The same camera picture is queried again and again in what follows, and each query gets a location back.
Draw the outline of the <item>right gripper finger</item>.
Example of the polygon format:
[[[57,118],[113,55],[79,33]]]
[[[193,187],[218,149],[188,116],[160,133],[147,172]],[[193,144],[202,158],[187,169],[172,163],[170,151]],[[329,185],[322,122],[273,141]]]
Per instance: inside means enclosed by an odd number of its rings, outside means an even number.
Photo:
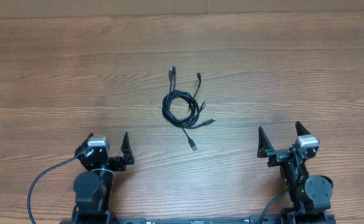
[[[302,125],[300,121],[296,121],[295,127],[298,136],[304,136],[310,134],[310,132]]]
[[[259,142],[258,142],[258,158],[268,157],[271,152],[274,151],[273,146],[271,145],[270,140],[268,139],[264,129],[262,126],[258,128]]]

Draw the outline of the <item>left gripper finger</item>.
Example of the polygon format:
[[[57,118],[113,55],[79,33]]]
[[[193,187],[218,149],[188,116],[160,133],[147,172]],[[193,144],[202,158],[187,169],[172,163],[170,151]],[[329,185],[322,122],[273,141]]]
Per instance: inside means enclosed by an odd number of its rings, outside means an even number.
[[[123,159],[126,165],[133,165],[134,164],[134,155],[131,150],[131,146],[129,143],[129,135],[126,131],[124,134],[123,142],[121,145],[121,152],[123,153]]]
[[[81,144],[81,146],[82,147],[87,147],[87,145],[88,145],[88,142],[89,142],[89,140],[90,140],[90,138],[91,137],[93,137],[93,133],[90,133],[89,135],[88,135],[88,137],[83,141],[83,143]]]

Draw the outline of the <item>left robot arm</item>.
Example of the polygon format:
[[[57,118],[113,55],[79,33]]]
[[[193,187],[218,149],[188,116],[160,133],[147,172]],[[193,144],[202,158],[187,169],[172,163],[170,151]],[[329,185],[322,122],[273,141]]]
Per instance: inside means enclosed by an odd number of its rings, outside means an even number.
[[[128,133],[121,145],[122,156],[110,157],[110,144],[106,137],[95,137],[92,133],[76,149],[75,155],[86,169],[73,183],[76,209],[72,223],[119,223],[110,211],[110,201],[115,173],[134,164],[134,155]]]

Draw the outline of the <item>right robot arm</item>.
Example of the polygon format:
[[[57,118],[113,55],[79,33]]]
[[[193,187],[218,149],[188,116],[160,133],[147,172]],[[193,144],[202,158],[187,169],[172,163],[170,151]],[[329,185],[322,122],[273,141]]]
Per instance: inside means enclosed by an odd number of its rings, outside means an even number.
[[[259,223],[335,223],[335,216],[328,215],[334,183],[324,175],[309,175],[306,161],[316,156],[320,141],[300,121],[295,123],[296,141],[287,149],[275,150],[265,130],[258,128],[258,158],[267,158],[268,167],[279,167],[286,190],[275,196],[263,209]],[[291,207],[279,215],[267,215],[270,206],[288,194]]]

